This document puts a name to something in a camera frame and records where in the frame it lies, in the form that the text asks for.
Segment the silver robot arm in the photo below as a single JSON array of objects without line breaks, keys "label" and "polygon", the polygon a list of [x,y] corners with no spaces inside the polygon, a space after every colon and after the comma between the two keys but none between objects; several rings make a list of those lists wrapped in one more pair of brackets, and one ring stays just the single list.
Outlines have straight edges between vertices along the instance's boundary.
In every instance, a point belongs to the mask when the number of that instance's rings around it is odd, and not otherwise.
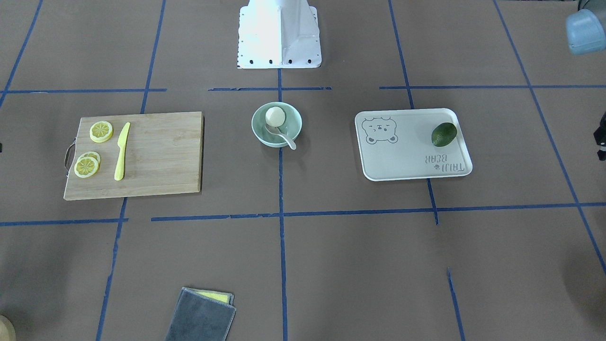
[{"label": "silver robot arm", "polygon": [[606,2],[579,0],[577,11],[566,19],[569,51],[573,55],[602,52],[606,49]]}]

